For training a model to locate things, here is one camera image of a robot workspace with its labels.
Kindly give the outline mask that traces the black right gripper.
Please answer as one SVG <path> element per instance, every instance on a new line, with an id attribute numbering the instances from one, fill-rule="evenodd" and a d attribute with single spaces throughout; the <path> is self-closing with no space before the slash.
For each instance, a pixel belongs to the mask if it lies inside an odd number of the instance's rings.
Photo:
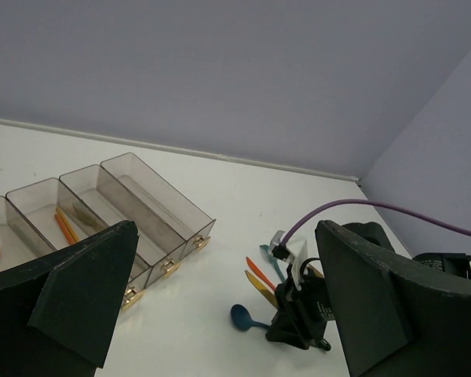
<path id="1" fill-rule="evenodd" d="M 319 258 L 307 258 L 300 268 L 299 291 L 287 270 L 288 277 L 277 286 L 275 297 L 279 308 L 272 318 L 265 337 L 270 342 L 284 343 L 301 350 L 311 347 L 329 350 L 324 338 L 329 321 L 335 320 L 325 278 L 317 277 L 309 268 Z"/>

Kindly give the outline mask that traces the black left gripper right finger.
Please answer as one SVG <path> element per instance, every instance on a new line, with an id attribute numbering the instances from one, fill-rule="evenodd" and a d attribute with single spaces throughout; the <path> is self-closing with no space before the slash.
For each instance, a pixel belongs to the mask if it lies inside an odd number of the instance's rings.
<path id="1" fill-rule="evenodd" d="M 333 221 L 316 242 L 351 376 L 471 376 L 471 280 Z"/>

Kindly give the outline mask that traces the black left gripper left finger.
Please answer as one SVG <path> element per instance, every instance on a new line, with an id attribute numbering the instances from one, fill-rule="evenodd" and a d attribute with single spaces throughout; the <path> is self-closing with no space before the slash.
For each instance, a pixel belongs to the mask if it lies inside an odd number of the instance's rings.
<path id="1" fill-rule="evenodd" d="M 139 240 L 121 221 L 0 272 L 0 376 L 93 376 L 104 366 Z"/>

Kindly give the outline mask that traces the dark blue plastic spoon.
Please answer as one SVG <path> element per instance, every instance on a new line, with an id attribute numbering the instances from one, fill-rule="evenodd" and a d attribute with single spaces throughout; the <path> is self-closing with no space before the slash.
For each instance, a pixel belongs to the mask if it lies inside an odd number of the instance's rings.
<path id="1" fill-rule="evenodd" d="M 235 304 L 230 309 L 232 324 L 240 331 L 248 331 L 251 328 L 269 329 L 268 324 L 254 320 L 245 306 Z"/>

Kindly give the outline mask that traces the teal spatula fork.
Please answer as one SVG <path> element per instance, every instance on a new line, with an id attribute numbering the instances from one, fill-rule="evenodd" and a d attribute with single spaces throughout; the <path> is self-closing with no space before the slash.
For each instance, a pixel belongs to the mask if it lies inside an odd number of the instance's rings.
<path id="1" fill-rule="evenodd" d="M 260 249 L 260 252 L 261 252 L 262 257 L 264 258 L 264 260 L 272 266 L 272 268 L 276 272 L 277 276 L 279 277 L 280 281 L 282 283 L 284 283 L 286 281 L 286 277 L 283 275 L 283 272 L 282 272 L 281 268 L 279 267 L 277 259 L 269 254 L 269 245 L 261 244 L 259 246 L 259 249 Z"/>

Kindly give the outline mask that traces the teal plastic fork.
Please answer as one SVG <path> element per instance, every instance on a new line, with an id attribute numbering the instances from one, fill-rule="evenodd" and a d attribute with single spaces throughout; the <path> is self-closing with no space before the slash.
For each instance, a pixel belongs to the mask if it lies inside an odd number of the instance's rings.
<path id="1" fill-rule="evenodd" d="M 104 226 L 98 221 L 98 219 L 83 205 L 79 203 L 74 203 L 72 206 L 77 218 L 80 220 L 81 223 L 90 227 L 95 232 L 100 232 L 104 229 Z"/>

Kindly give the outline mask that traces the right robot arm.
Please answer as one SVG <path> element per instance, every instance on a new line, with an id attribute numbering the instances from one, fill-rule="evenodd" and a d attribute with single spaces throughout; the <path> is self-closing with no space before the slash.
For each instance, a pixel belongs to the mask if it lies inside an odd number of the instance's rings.
<path id="1" fill-rule="evenodd" d="M 395 253 L 383 228 L 375 222 L 348 223 L 345 229 L 362 237 L 377 247 Z M 307 350 L 314 346 L 324 351 L 331 349 L 323 337 L 328 321 L 336 320 L 327 282 L 321 272 L 316 270 L 313 261 L 320 258 L 305 258 L 307 243 L 304 240 L 298 254 L 281 241 L 283 230 L 276 232 L 268 248 L 261 246 L 269 259 L 279 259 L 288 264 L 287 276 L 278 271 L 282 283 L 274 289 L 268 300 L 276 307 L 276 315 L 266 327 L 266 339 L 281 342 L 298 349 Z M 471 280 L 471 256 L 461 253 L 424 253 L 412 259 L 413 262 L 428 268 Z"/>

